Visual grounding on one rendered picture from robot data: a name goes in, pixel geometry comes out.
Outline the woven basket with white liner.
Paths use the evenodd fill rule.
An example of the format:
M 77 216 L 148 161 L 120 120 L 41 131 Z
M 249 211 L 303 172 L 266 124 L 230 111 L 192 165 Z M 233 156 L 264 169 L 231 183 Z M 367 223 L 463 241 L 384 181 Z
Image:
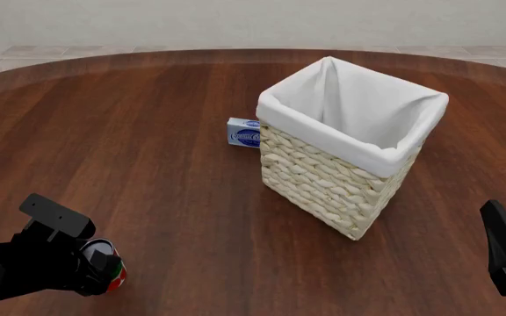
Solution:
M 258 98 L 266 186 L 349 239 L 364 236 L 445 114 L 447 94 L 324 57 Z

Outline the flat plate on black stalk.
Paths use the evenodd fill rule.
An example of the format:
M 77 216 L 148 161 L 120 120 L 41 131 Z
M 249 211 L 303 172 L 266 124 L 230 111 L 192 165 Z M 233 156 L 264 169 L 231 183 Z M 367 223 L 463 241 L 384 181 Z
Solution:
M 91 238 L 96 232 L 90 218 L 40 194 L 30 194 L 19 210 L 30 217 L 24 231 L 32 228 L 34 232 L 50 233 L 49 236 L 61 232 L 70 238 L 83 240 Z

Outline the blue white cream cheese box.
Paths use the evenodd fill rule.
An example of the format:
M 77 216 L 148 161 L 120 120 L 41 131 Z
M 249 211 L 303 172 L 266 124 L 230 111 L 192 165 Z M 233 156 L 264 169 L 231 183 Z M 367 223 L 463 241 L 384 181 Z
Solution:
M 260 123 L 258 120 L 229 118 L 227 122 L 228 144 L 239 147 L 260 146 Z

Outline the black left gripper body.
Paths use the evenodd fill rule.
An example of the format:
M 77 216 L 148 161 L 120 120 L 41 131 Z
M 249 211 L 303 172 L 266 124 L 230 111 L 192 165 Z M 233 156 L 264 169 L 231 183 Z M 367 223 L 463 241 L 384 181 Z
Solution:
M 78 239 L 65 233 L 16 233 L 11 239 L 11 276 L 17 291 L 75 291 Z

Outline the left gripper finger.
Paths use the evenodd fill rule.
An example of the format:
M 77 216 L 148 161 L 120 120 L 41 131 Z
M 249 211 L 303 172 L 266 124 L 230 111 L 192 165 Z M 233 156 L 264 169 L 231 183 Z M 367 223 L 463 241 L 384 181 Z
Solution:
M 121 258 L 112 250 L 89 249 L 86 251 L 89 263 L 97 269 L 116 269 L 121 266 Z
M 111 273 L 105 264 L 82 262 L 75 273 L 74 292 L 82 296 L 98 296 L 107 292 L 111 282 Z

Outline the tomato sauce can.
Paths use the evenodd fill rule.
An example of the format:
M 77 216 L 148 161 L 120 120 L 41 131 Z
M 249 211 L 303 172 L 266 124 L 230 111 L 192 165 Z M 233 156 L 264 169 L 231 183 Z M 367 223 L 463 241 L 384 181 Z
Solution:
M 88 241 L 86 244 L 83 245 L 81 248 L 82 255 L 87 259 L 86 257 L 86 251 L 89 249 L 99 249 L 99 250 L 112 250 L 113 252 L 117 252 L 119 255 L 118 250 L 114 247 L 111 241 L 107 239 L 93 239 L 91 241 Z M 114 291 L 118 289 L 124 281 L 126 281 L 127 278 L 127 269 L 126 265 L 121 263 L 121 266 L 116 269 L 109 269 L 112 277 L 112 282 L 109 284 L 107 292 Z

